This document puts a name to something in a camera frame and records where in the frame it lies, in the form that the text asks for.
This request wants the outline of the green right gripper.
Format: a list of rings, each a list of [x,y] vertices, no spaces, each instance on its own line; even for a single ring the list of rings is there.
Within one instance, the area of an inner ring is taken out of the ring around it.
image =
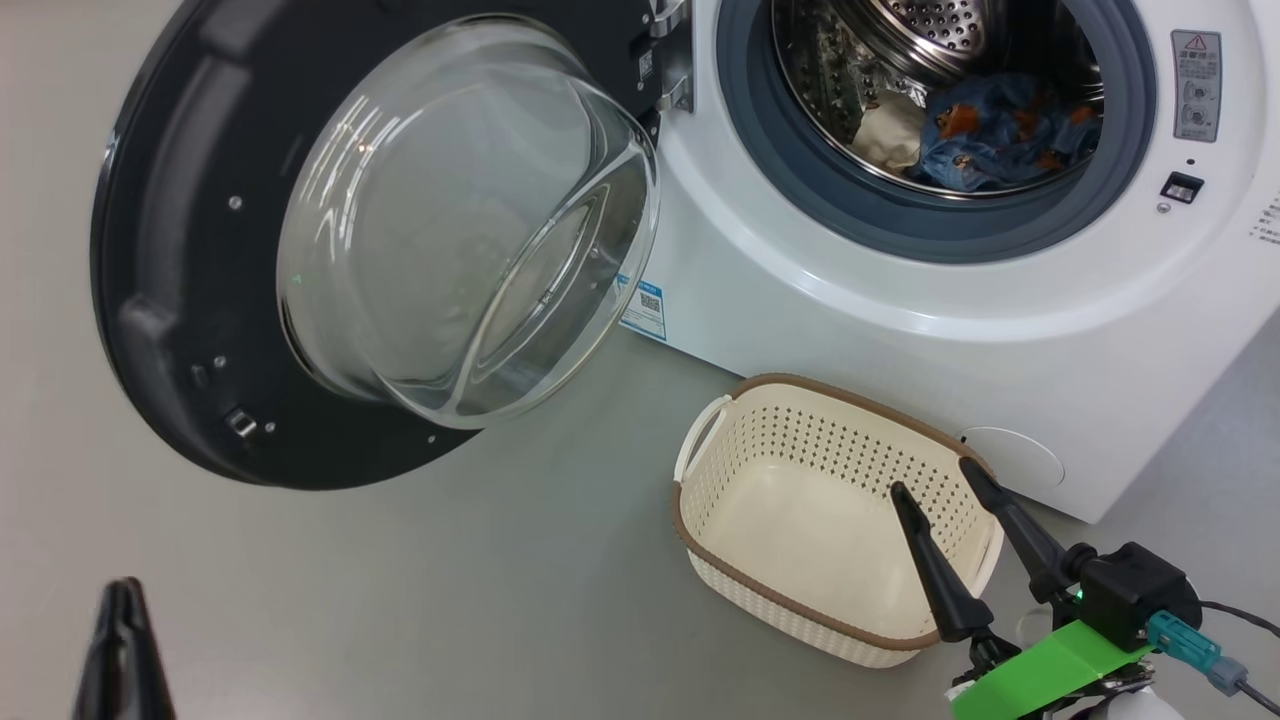
[[[960,457],[959,469],[980,506],[998,520],[1027,571],[1036,602],[1068,603],[1075,582],[1064,571],[1065,548],[978,460]],[[890,497],[942,642],[988,635],[993,614],[945,557],[909,488],[895,482]],[[1076,620],[1011,659],[980,666],[977,679],[948,692],[951,714],[954,720],[1021,720],[1140,661],[1152,650],[1143,641],[1135,650],[1123,650]]]

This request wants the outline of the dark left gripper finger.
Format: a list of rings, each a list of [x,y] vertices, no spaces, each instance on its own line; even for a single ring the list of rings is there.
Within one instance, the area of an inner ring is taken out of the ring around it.
[[[118,720],[127,714],[129,682],[127,680],[127,648],[119,621],[123,589],[119,580],[106,584],[93,621],[76,696],[76,720]]]
[[[125,659],[131,707],[128,720],[177,720],[145,588],[125,579]]]

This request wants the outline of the black round glass washer door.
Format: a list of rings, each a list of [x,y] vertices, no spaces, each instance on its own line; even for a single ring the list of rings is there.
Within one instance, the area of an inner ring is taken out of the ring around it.
[[[180,456],[302,491],[536,407],[660,213],[653,0],[183,0],[111,135],[90,270]]]

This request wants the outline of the blue cartoon print garment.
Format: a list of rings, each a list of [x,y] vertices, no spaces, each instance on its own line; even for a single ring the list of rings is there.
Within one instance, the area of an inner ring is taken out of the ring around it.
[[[934,91],[906,178],[960,193],[1015,190],[1087,160],[1103,118],[1041,77],[1005,72]]]

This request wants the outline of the cream perforated laundry basket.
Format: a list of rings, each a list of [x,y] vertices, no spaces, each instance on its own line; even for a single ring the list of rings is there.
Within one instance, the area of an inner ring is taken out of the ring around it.
[[[940,641],[890,489],[901,482],[973,594],[1005,534],[959,471],[972,450],[905,413],[800,375],[745,379],[678,451],[675,530],[695,573],[764,624],[851,664]]]

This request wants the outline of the white front-load washing machine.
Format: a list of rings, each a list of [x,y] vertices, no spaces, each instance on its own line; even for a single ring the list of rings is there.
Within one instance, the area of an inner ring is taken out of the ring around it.
[[[1280,0],[653,0],[673,51],[663,343],[918,416],[1100,520],[1280,310]],[[1213,143],[1176,138],[1175,29],[1219,32]],[[850,143],[1027,73],[1103,118],[1080,164],[960,193]]]

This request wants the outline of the blue energy label sticker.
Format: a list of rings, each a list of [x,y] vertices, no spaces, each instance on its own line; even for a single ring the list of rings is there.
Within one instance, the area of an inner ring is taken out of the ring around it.
[[[620,291],[634,284],[627,307],[620,318],[620,324],[662,343],[667,342],[666,299],[660,287],[640,281],[632,282],[630,275],[620,273],[616,278]]]

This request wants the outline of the grey warning sticker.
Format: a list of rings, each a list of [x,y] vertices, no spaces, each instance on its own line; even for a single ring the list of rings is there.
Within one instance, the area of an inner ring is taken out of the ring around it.
[[[1222,37],[1219,32],[1175,29],[1174,129],[1176,138],[1213,143],[1219,137],[1222,92]]]

